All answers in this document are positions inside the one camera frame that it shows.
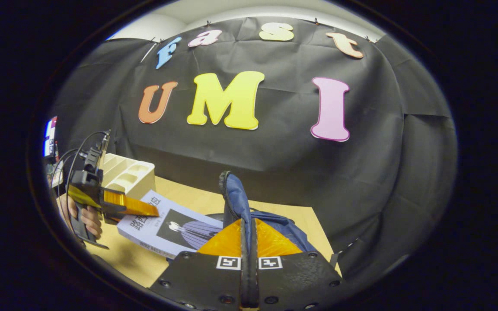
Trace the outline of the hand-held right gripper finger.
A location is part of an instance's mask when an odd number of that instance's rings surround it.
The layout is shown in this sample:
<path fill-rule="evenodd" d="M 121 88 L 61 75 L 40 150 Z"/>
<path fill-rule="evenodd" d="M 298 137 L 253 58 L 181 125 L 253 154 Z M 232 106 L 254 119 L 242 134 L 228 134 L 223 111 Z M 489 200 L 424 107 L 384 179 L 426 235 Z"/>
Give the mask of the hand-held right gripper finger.
<path fill-rule="evenodd" d="M 149 287 L 188 311 L 239 311 L 245 299 L 246 254 L 183 251 Z"/>
<path fill-rule="evenodd" d="M 348 296 L 346 281 L 316 248 L 256 218 L 249 271 L 249 302 L 259 311 L 326 311 Z"/>

